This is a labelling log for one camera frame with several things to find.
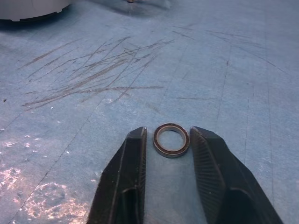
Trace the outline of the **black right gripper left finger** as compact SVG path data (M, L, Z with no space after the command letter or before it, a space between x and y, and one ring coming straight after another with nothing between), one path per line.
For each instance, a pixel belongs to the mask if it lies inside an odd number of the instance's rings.
M142 224L147 129L129 132L105 167L88 215L89 224Z

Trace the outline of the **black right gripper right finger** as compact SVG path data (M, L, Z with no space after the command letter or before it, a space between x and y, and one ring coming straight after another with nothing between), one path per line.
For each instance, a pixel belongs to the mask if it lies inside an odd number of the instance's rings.
M252 172L212 131L190 128L197 190L209 224L281 224Z

